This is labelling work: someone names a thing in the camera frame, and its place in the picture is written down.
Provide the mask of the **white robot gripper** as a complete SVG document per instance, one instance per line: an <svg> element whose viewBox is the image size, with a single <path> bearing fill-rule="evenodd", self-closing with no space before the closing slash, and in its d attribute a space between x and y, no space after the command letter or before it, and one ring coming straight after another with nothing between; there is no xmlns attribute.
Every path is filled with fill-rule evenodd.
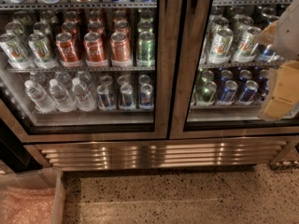
<svg viewBox="0 0 299 224"><path fill-rule="evenodd" d="M279 56L286 60L298 60L299 0L293 0L278 21L265 27L258 35L257 42L263 46L274 44ZM278 69L270 68L268 81L269 92L259 111L259 118L280 120L299 102L299 62L287 61Z"/></svg>

